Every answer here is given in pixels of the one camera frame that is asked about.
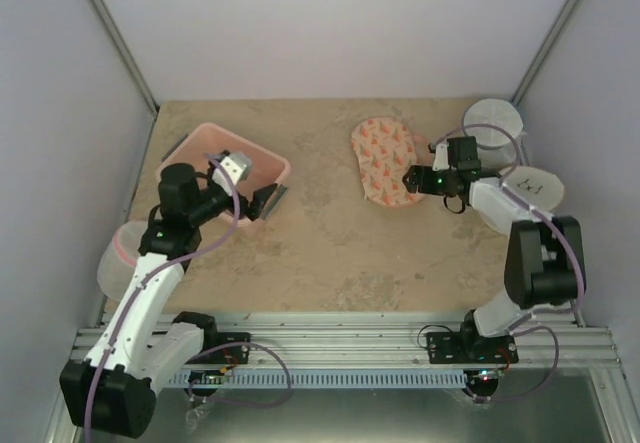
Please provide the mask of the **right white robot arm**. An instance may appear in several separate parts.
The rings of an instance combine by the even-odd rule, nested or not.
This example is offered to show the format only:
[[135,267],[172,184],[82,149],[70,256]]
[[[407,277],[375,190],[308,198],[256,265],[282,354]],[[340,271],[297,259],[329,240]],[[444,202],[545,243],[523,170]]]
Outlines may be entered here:
[[584,296],[582,236],[575,218],[536,208],[495,171],[414,165],[402,181],[410,193],[458,198],[463,208],[508,230],[503,290],[469,311],[458,330],[427,326],[418,344],[430,363],[515,363],[518,327],[537,314],[564,312],[567,303]]

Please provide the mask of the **pink plastic bin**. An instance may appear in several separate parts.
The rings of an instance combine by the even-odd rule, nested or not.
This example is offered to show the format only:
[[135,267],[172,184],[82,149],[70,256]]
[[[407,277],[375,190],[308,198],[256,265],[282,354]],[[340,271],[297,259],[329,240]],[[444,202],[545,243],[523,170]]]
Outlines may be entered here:
[[278,185],[275,194],[267,201],[263,214],[257,220],[243,218],[238,222],[240,232],[253,235],[262,229],[266,214],[284,191],[285,180],[291,171],[291,165],[286,158],[219,125],[202,123],[169,151],[156,170],[156,181],[160,182],[161,172],[173,163],[188,163],[196,171],[205,172],[206,155],[220,154],[224,150],[239,151],[253,163],[249,176],[239,183],[238,190],[241,195],[251,197],[262,187],[269,184]]

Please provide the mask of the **floral bra laundry bag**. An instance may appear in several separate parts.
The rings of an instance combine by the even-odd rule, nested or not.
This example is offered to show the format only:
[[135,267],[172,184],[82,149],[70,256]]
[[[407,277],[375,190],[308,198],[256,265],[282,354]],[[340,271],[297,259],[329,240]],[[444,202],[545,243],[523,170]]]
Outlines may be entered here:
[[399,119],[370,117],[351,133],[351,146],[360,171],[364,198],[387,208],[401,208],[424,196],[409,193],[402,178],[412,165],[429,166],[428,140]]

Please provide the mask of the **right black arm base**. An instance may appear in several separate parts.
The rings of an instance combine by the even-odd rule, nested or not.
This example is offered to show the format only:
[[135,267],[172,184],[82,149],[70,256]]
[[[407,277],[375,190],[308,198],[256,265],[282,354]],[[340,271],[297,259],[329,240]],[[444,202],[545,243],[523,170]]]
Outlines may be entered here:
[[464,337],[461,332],[429,332],[426,347],[431,364],[513,364],[519,362],[512,336]]

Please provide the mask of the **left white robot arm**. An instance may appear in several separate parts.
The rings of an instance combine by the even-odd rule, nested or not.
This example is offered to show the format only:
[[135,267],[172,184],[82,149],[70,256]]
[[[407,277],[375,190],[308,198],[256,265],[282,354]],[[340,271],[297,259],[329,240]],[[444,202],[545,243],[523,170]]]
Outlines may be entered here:
[[276,191],[270,184],[247,200],[237,191],[252,168],[241,152],[208,160],[206,172],[188,163],[166,166],[159,203],[149,214],[133,276],[102,336],[81,361],[69,361],[60,377],[74,425],[128,438],[148,428],[157,397],[190,360],[236,366],[247,361],[247,333],[219,333],[214,317],[183,311],[156,343],[150,342],[168,297],[190,261],[205,254],[200,228],[229,212],[235,221],[257,219]]

